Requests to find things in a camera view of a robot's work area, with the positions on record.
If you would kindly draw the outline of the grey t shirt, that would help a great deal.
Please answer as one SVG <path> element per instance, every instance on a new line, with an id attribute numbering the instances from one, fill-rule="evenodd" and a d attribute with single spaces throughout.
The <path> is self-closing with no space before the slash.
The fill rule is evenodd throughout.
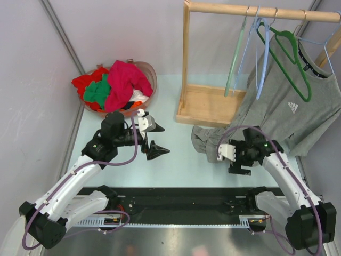
<path id="1" fill-rule="evenodd" d="M 312 91 L 310 102 L 304 102 L 289 83 L 279 65 L 284 67 L 297 88 L 306 93 L 305 81 L 286 51 L 291 52 L 289 40 L 272 37 L 270 50 L 276 60 L 268 57 L 263 90 L 256 97 L 255 76 L 252 70 L 247 81 L 247 93 L 232 122 L 227 127 L 205 129 L 194 126 L 191 140 L 195 150 L 206 154 L 210 163 L 217 161 L 217 145 L 230 128 L 242 125 L 259 126 L 271 139 L 286 142 L 288 154 L 306 156 L 327 128 L 340 116 L 340 88 L 336 75 L 320 69 L 299 43 L 299 61 Z"/>

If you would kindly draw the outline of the light blue wire hanger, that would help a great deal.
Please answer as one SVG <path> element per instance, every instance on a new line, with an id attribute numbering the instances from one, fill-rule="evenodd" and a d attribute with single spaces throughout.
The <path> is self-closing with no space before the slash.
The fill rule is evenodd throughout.
<path id="1" fill-rule="evenodd" d="M 301 41 L 318 45 L 322 47 L 322 50 L 315 58 L 314 63 L 319 67 L 323 68 L 326 64 L 329 65 L 332 74 L 335 73 L 331 63 L 331 56 L 340 47 L 340 27 L 335 28 L 332 33 L 323 41 L 317 42 L 306 38 L 300 38 Z"/>

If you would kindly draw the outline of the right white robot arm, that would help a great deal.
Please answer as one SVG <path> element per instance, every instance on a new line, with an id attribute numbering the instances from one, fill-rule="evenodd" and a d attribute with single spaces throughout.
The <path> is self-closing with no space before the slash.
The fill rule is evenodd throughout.
<path id="1" fill-rule="evenodd" d="M 229 172 L 245 174 L 243 167 L 258 163 L 276 181 L 286 200 L 278 199 L 267 188 L 253 192 L 246 200 L 252 214 L 267 213 L 280 223 L 288 242 L 296 250 L 309 249 L 330 243 L 335 238 L 337 211 L 332 203 L 324 203 L 296 174 L 287 155 L 277 141 L 270 139 L 258 126 L 241 126 L 243 140 L 230 139 L 219 143 L 217 159 L 228 159 Z"/>

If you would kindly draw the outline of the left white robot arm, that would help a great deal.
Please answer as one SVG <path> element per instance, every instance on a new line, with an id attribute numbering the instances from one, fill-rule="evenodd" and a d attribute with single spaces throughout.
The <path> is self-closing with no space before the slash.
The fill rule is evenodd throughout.
<path id="1" fill-rule="evenodd" d="M 103 234 L 120 230 L 130 222 L 129 214 L 118 208 L 118 194 L 107 186 L 97 188 L 77 203 L 72 200 L 89 179 L 106 166 L 114 166 L 112 160 L 117 156 L 119 147 L 132 146 L 134 154 L 131 159 L 118 163 L 118 166 L 135 160 L 138 151 L 144 153 L 149 161 L 170 152 L 154 141 L 148 141 L 149 132 L 163 132 L 165 129 L 143 109 L 135 111 L 134 114 L 137 119 L 132 119 L 131 125 L 127 125 L 121 112 L 108 113 L 101 123 L 101 128 L 86 144 L 72 168 L 36 202 L 22 203 L 19 213 L 26 220 L 22 238 L 22 247 L 25 250 L 36 249 L 36 246 L 29 247 L 26 244 L 28 235 L 38 242 L 38 246 L 51 249 L 65 238 L 70 228 L 92 214 L 118 217 L 118 226 L 98 229 Z"/>

